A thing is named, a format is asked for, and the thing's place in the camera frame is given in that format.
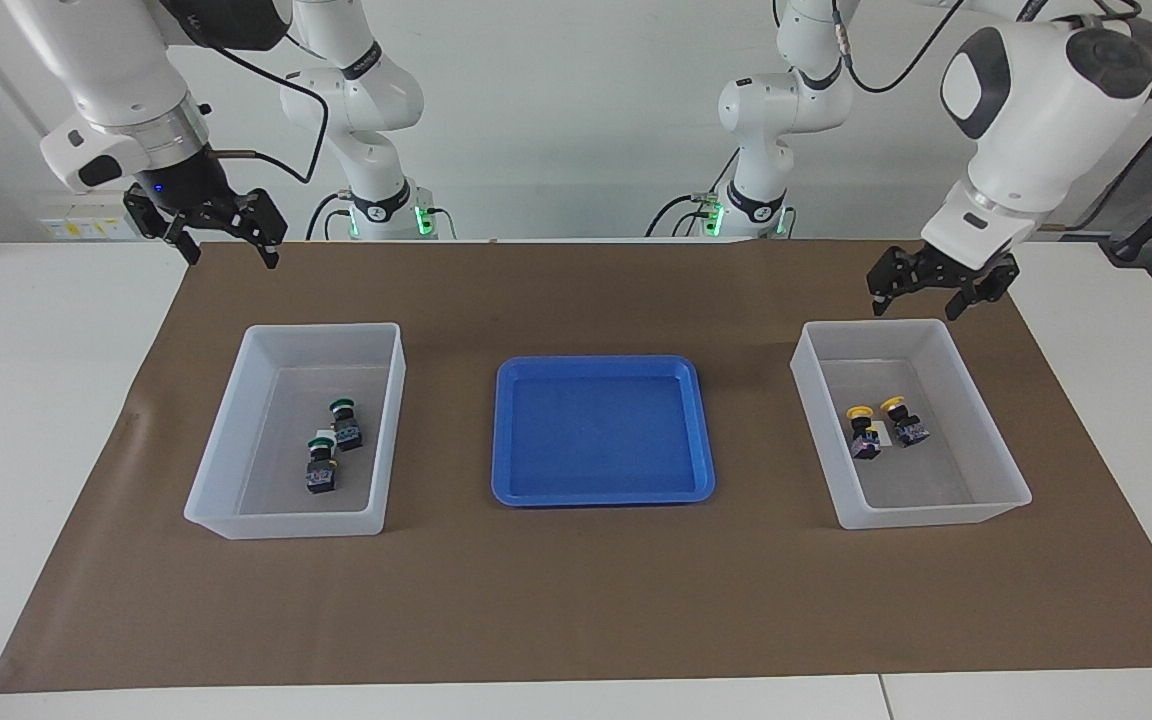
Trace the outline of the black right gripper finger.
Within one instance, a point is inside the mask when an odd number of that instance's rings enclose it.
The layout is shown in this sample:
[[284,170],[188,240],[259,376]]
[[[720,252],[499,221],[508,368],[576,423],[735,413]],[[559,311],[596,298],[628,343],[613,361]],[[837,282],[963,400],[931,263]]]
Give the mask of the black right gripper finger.
[[238,237],[255,247],[266,270],[275,270],[287,232],[285,217],[264,188],[238,196]]
[[189,266],[200,260],[200,247],[191,233],[187,232],[188,217],[182,211],[170,220],[166,219],[145,190],[126,190],[122,200],[128,218],[132,220],[134,228],[141,232],[141,236],[168,243]]

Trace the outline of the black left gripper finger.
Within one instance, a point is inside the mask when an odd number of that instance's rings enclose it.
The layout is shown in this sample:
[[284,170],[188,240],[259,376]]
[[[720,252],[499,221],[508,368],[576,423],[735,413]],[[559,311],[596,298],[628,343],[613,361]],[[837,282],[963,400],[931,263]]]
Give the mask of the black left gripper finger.
[[874,316],[886,314],[892,302],[899,297],[922,290],[918,276],[920,262],[919,252],[904,249],[887,249],[879,256],[867,272],[870,306]]
[[955,323],[969,306],[993,304],[1002,300],[1018,276],[1020,265],[1014,253],[1002,253],[987,270],[957,272],[954,282],[957,291],[945,306],[946,319]]

